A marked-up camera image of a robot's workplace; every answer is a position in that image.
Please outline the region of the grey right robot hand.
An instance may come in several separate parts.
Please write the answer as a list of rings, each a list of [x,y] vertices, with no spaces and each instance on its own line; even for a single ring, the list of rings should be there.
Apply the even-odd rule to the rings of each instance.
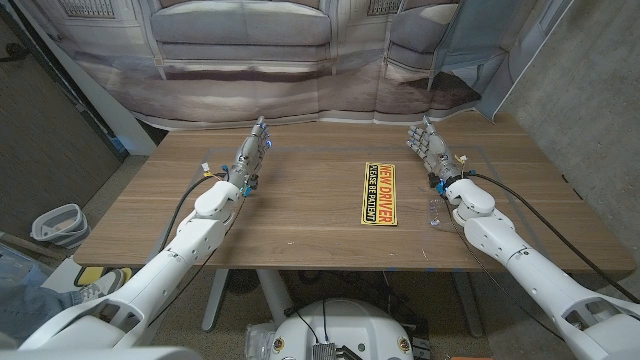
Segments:
[[[427,117],[422,125],[411,125],[408,136],[407,145],[423,161],[431,188],[445,190],[462,178],[454,156]]]

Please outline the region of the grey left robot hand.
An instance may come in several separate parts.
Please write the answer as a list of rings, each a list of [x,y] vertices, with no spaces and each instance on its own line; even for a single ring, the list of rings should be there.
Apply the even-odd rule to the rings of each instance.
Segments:
[[[243,196],[257,188],[258,172],[267,150],[272,146],[268,125],[260,116],[234,157],[227,181],[238,187]]]

